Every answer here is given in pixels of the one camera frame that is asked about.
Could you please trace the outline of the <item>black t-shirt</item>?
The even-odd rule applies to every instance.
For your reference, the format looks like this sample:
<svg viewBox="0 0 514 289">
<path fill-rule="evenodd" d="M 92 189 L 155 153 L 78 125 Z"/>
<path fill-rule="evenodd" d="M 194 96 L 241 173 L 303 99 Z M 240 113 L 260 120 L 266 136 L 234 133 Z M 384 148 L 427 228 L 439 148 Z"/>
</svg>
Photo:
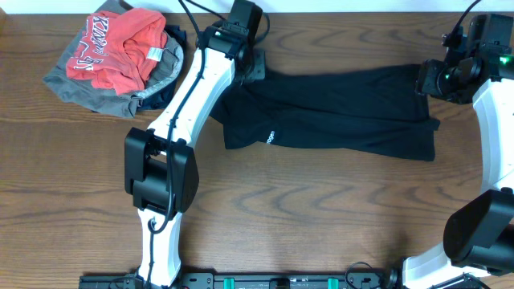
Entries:
<svg viewBox="0 0 514 289">
<path fill-rule="evenodd" d="M 255 142 L 299 149 L 352 149 L 416 161 L 435 158 L 439 120 L 415 93 L 420 66 L 286 75 L 230 85 L 210 115 L 226 149 Z"/>
</svg>

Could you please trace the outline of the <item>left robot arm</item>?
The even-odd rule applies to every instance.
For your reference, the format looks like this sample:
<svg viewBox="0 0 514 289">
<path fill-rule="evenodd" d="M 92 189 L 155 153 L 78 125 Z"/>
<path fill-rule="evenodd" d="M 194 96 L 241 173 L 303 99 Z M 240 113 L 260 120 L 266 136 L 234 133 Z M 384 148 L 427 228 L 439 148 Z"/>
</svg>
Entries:
<svg viewBox="0 0 514 289">
<path fill-rule="evenodd" d="M 124 187 L 141 220 L 137 288 L 170 288 L 179 276 L 182 215 L 198 190 L 194 147 L 220 95 L 235 80 L 264 72 L 257 22 L 221 20 L 199 33 L 189 71 L 171 102 L 145 130 L 124 140 Z"/>
</svg>

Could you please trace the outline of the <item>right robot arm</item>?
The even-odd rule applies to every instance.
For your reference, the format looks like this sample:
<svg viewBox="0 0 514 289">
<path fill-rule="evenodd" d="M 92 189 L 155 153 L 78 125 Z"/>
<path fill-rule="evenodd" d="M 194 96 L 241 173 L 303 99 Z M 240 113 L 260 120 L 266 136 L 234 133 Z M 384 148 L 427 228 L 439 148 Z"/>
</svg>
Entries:
<svg viewBox="0 0 514 289">
<path fill-rule="evenodd" d="M 483 288 L 483 278 L 513 272 L 513 18 L 476 15 L 443 37 L 444 60 L 428 59 L 415 91 L 471 104 L 479 121 L 479 196 L 447 220 L 443 240 L 405 258 L 386 288 Z"/>
</svg>

